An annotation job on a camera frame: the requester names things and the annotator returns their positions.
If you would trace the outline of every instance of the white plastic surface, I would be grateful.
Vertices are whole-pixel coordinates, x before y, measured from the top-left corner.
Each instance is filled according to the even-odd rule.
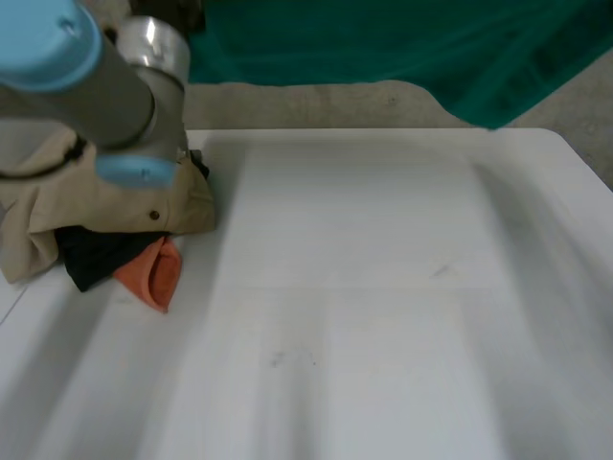
[[[61,268],[0,326],[0,458],[613,457],[613,195],[539,129],[193,131],[161,315]]]

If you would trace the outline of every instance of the clothing pile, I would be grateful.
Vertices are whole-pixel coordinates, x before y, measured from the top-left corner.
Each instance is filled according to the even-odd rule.
[[[23,165],[53,163],[76,135],[54,134]],[[208,169],[186,157],[173,184],[126,189],[102,181],[88,146],[76,166],[26,185],[2,184],[6,215],[0,228],[0,266],[10,283],[32,277],[58,259],[80,291],[114,277],[145,303],[167,312],[181,271],[171,234],[209,232],[215,227]]]

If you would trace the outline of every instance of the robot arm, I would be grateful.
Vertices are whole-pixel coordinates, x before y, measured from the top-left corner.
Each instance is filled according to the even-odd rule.
[[[1,1],[0,42],[11,46],[0,50],[0,113],[62,121],[96,145],[105,180],[170,185],[188,153],[187,30],[199,2],[132,2],[115,48],[74,0]]]

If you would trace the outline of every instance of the silver metal cylinder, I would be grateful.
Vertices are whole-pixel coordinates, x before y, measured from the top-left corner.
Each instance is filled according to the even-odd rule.
[[[119,30],[117,50],[130,64],[168,74],[181,85],[188,81],[190,48],[172,26],[149,16],[127,19]]]

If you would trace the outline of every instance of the black cloth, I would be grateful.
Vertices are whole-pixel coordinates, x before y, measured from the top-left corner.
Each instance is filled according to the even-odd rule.
[[[81,292],[111,276],[167,232],[96,233],[81,226],[55,230],[59,257]]]

